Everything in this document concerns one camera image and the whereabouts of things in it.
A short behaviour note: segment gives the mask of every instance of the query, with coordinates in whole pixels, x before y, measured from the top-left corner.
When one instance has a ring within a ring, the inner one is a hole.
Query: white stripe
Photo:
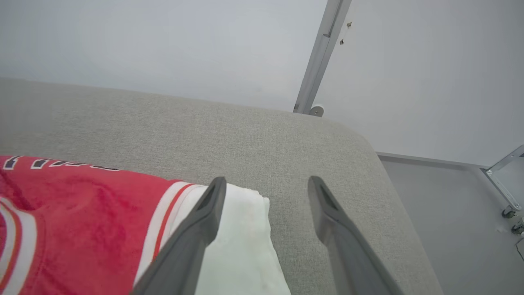
[[[15,238],[16,238],[16,227],[15,221],[11,216],[11,213],[7,209],[0,205],[0,214],[4,217],[5,227],[6,227],[6,238],[4,251],[2,252],[2,257],[0,258],[0,280],[5,276],[7,271],[7,266],[11,260],[11,255],[13,255],[13,249],[15,247]]]
[[[205,190],[208,188],[207,185],[200,185],[199,187],[196,187],[195,189],[192,189],[181,202],[177,202],[177,205],[179,205],[179,209],[177,210],[177,214],[174,217],[174,220],[170,222],[171,225],[171,231],[170,235],[174,233],[174,231],[177,229],[177,227],[182,223],[182,221],[187,217],[189,212],[193,210],[193,207],[198,203],[202,195],[204,194]]]
[[[164,228],[164,232],[162,233],[162,240],[160,242],[160,247],[163,247],[166,244],[167,240],[171,236],[171,233],[174,231],[174,230],[173,231],[171,230],[172,224],[173,224],[174,218],[177,216],[177,213],[178,213],[178,210],[181,204],[184,202],[185,196],[187,196],[190,193],[190,191],[192,191],[193,189],[199,186],[202,186],[202,185],[194,184],[194,185],[188,186],[188,188],[186,188],[182,192],[182,194],[178,197],[177,202],[174,204],[173,209],[171,210],[171,213],[169,214],[169,217],[167,218],[166,227]]]
[[[66,161],[60,160],[60,161],[56,161],[56,162],[52,163],[51,165],[49,165],[49,167],[60,167],[60,166],[62,166],[64,164],[69,164],[69,163],[71,163],[71,162],[66,162]]]
[[[15,208],[6,198],[1,198],[0,203],[9,207],[20,219],[22,226],[22,240],[20,243],[20,252],[13,270],[13,274],[4,290],[4,294],[18,294],[24,285],[29,273],[33,256],[36,248],[36,221],[33,215],[22,212]]]
[[[182,181],[173,183],[162,195],[162,198],[160,198],[157,208],[153,213],[153,217],[149,222],[149,227],[147,228],[146,239],[144,241],[144,247],[142,248],[142,255],[140,257],[140,263],[138,264],[138,270],[136,272],[134,284],[138,282],[142,274],[153,261],[153,254],[155,252],[155,244],[157,242],[158,233],[160,231],[160,227],[162,226],[162,220],[166,214],[167,208],[169,207],[169,204],[171,204],[171,200],[173,200],[174,196],[181,188],[188,184],[189,183]]]

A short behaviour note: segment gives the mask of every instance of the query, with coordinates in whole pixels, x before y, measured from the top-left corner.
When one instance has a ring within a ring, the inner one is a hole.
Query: gray fabric upholstery
[[[368,142],[313,116],[124,90],[0,79],[0,153],[164,178],[216,176],[270,199],[271,239],[292,294],[334,294],[307,199],[324,179],[406,294],[442,294]]]

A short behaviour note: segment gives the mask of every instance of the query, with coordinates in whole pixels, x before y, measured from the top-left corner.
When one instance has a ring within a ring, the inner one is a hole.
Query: metal bracket
[[[506,199],[506,201],[508,201],[509,205],[514,210],[516,210],[516,211],[521,211],[522,210],[522,206],[520,206],[520,204],[517,202],[515,197],[513,197],[513,195],[504,186],[504,184],[502,184],[502,182],[500,182],[500,180],[498,180],[498,178],[495,176],[493,171],[487,170],[487,169],[483,169],[483,168],[481,168],[481,171],[484,173],[484,175],[486,175],[488,177],[489,181],[491,181],[491,183],[493,183],[495,188],[500,192],[500,194],[502,194],[504,199]]]
[[[309,114],[351,0],[327,0],[293,113]]]

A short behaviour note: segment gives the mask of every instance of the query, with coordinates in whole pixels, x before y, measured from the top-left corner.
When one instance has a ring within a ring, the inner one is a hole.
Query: white wall
[[[352,0],[315,103],[377,152],[491,166],[524,144],[524,1]]]
[[[0,76],[292,111],[326,0],[2,0]]]
[[[509,230],[500,216],[507,203],[479,169],[381,159],[444,294],[524,293],[518,237],[496,231]]]

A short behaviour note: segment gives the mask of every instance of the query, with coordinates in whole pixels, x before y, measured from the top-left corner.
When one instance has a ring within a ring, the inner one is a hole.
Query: white cloth
[[[173,232],[207,186],[189,192],[171,225]],[[271,243],[269,199],[228,184],[219,231],[205,250],[195,294],[290,295]]]

